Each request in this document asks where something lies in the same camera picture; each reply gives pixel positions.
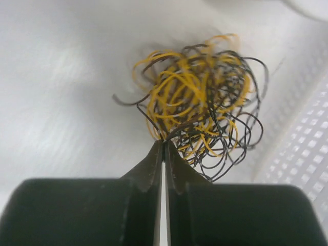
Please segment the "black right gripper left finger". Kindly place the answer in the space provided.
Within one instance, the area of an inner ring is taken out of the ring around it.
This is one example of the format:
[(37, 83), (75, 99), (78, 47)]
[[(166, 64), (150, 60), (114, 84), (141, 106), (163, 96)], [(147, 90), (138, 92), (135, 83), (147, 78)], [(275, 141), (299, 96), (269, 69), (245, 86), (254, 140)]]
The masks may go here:
[(12, 193), (1, 245), (159, 245), (163, 144), (121, 178), (35, 178)]

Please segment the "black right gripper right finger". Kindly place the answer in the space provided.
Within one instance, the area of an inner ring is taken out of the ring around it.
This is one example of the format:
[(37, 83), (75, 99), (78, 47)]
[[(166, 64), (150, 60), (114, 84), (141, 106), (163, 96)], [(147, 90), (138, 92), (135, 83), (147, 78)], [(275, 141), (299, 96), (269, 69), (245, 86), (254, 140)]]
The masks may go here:
[(306, 195), (291, 185), (213, 184), (165, 144), (169, 245), (323, 245)]

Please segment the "white perforated basket right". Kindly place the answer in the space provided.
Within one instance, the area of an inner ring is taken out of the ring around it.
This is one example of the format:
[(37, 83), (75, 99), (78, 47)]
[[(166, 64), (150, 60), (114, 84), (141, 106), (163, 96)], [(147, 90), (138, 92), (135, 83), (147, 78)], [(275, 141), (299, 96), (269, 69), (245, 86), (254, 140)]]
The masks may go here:
[(272, 77), (262, 115), (256, 183), (302, 189), (327, 211), (327, 51), (310, 51), (282, 64)]

